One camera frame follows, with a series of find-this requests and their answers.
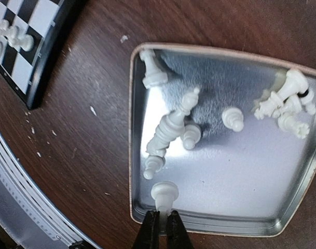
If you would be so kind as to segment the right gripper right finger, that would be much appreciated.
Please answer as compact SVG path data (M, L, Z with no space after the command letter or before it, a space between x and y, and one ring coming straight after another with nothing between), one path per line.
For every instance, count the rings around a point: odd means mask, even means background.
M183 221L176 210L173 210L167 218L166 236L168 249L194 249Z

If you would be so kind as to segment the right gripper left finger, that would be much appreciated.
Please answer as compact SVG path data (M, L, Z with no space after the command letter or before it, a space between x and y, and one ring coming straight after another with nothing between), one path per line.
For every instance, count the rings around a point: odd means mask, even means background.
M147 211L132 249L159 248L160 212Z

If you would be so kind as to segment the black white chessboard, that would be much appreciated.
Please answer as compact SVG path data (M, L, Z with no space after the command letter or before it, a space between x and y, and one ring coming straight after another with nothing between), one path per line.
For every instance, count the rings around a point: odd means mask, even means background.
M86 1L0 1L0 74L28 109L40 106L50 74Z

